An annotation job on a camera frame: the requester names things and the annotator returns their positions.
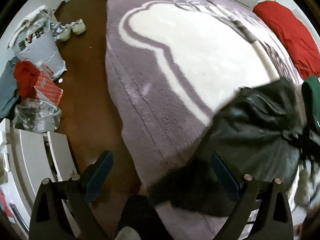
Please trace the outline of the black leather jacket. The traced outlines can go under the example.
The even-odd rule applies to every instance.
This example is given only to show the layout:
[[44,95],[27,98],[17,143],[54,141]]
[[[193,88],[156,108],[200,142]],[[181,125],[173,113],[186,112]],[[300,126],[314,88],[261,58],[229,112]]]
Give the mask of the black leather jacket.
[[184,167],[153,185],[155,205],[211,216],[229,215],[242,195],[242,179],[280,178],[288,190],[304,157],[319,158],[319,136],[304,127],[293,83],[281,78],[242,88],[214,117],[207,134]]

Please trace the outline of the white drawer cabinet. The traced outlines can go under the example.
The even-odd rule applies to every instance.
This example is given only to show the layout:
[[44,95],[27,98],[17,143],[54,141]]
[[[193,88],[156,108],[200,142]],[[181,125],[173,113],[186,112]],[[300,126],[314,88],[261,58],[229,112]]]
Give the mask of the white drawer cabinet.
[[64,181],[76,173],[66,135],[28,132],[1,121],[1,208],[23,238],[43,179]]

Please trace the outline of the clear plastic bag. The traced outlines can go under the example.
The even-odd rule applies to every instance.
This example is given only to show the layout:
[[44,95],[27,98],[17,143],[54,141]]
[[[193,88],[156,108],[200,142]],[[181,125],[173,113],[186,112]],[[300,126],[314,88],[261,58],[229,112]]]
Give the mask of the clear plastic bag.
[[15,106],[12,126],[34,133],[55,132],[60,124],[61,109],[44,100],[27,99]]

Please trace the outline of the red patterned gift box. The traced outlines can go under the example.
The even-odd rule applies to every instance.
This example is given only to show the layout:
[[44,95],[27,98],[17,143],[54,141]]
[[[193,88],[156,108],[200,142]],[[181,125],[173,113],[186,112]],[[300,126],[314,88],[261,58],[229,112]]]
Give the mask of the red patterned gift box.
[[44,72],[40,72],[39,77],[34,85],[36,98],[47,101],[58,106],[63,90],[59,88]]

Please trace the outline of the grey blue garment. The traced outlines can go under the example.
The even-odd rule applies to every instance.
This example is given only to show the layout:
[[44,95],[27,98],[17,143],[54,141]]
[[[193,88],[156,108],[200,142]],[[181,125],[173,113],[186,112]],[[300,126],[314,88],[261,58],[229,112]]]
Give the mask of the grey blue garment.
[[0,118],[6,118],[14,104],[19,98],[17,81],[14,78],[15,64],[18,62],[17,57],[9,60],[1,75],[0,83]]

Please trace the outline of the red cloth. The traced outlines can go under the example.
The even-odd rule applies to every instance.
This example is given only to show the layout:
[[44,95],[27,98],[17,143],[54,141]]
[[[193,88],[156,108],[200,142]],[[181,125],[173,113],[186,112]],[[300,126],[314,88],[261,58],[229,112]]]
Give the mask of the red cloth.
[[14,78],[17,81],[18,94],[21,100],[35,98],[36,82],[40,71],[30,61],[18,61],[15,64]]

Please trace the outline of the grey plastic package bag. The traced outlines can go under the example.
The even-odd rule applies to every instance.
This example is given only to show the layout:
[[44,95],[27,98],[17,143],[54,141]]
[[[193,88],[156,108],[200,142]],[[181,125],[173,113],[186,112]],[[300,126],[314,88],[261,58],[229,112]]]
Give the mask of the grey plastic package bag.
[[28,27],[21,27],[11,38],[8,47],[20,61],[48,67],[46,72],[52,80],[66,71],[66,63],[56,45],[50,20],[44,17],[36,19]]

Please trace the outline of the red pillow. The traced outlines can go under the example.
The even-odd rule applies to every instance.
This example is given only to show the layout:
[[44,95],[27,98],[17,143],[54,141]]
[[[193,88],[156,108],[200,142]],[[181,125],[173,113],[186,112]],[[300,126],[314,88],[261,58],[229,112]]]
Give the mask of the red pillow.
[[319,77],[319,49],[290,9],[275,1],[263,1],[253,12],[275,33],[303,80],[311,75]]

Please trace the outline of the purple white floral blanket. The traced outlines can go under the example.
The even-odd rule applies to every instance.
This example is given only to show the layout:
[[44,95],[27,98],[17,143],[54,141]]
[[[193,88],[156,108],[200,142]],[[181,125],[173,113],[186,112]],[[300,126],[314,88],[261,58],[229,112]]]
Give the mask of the purple white floral blanket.
[[[242,88],[286,78],[301,123],[300,75],[274,32],[253,12],[228,0],[108,0],[108,89],[123,122],[122,137],[149,193],[193,156],[213,117]],[[286,190],[291,209],[299,166]],[[226,221],[155,205],[174,239],[212,239]]]

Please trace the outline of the grey plush slippers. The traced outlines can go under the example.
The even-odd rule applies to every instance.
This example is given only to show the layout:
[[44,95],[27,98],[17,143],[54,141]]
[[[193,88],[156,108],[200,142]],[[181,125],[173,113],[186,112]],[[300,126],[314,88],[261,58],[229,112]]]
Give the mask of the grey plush slippers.
[[64,30],[57,37],[58,41],[66,42],[71,38],[71,34],[81,35],[86,31],[86,25],[82,19],[77,20],[76,22],[71,22],[64,26]]

